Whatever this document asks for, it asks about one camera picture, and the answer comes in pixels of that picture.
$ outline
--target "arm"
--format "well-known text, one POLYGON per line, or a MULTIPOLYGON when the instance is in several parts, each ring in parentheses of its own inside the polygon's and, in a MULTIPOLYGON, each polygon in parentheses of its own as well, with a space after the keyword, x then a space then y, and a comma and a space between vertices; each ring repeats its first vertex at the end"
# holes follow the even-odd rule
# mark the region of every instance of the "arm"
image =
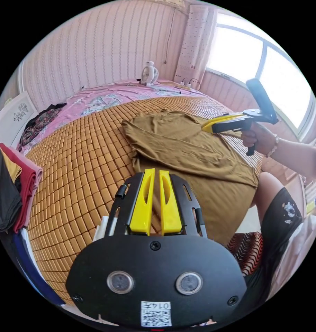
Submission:
POLYGON ((279 139, 271 158, 296 173, 316 178, 316 147, 279 139))
MULTIPOLYGON (((241 139, 246 147, 255 144, 255 150, 267 155, 275 146, 274 134, 259 123, 252 123, 250 130, 243 131, 241 139)), ((271 158, 305 176, 316 178, 316 147, 279 139, 271 158)))

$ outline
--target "label sticker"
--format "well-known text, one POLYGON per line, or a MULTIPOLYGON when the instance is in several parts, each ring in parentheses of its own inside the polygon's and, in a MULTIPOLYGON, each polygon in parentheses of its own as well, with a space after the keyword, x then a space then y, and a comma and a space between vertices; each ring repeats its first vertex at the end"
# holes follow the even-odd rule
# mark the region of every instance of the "label sticker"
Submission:
POLYGON ((150 328, 172 326, 171 303, 141 301, 141 325, 150 328))

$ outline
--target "pink bedsheet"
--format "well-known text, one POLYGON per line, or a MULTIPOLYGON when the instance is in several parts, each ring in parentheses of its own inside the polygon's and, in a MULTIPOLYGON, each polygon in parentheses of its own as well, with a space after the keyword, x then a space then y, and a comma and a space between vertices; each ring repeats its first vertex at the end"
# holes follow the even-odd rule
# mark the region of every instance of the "pink bedsheet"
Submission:
POLYGON ((205 96, 195 90, 179 89, 173 85, 156 83, 153 86, 144 86, 134 81, 123 81, 111 83, 92 89, 84 89, 67 99, 67 105, 58 114, 57 118, 48 124, 39 135, 22 149, 22 154, 26 155, 33 146, 42 139, 52 134, 57 129, 65 126, 71 121, 94 112, 103 111, 106 108, 128 103, 130 101, 167 97, 167 96, 205 96))

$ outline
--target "curtain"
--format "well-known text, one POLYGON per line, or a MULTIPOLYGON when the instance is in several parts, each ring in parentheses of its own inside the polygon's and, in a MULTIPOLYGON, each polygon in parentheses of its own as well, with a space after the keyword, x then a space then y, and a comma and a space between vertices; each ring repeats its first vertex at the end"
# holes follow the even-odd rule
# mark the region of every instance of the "curtain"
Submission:
POLYGON ((199 88, 210 56, 214 29, 217 24, 217 9, 211 5, 190 5, 189 18, 183 39, 181 54, 174 81, 185 83, 191 79, 191 86, 199 88))

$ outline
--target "knee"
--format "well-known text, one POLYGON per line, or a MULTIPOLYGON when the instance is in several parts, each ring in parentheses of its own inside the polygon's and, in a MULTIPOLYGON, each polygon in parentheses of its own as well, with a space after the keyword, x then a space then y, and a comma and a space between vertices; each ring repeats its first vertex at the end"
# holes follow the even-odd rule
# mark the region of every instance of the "knee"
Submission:
POLYGON ((283 188, 283 184, 271 173, 262 172, 259 175, 258 187, 254 197, 254 203, 270 200, 283 188))
POLYGON ((268 189, 278 187, 279 190, 283 188, 283 184, 271 173, 262 172, 259 175, 258 189, 268 189))

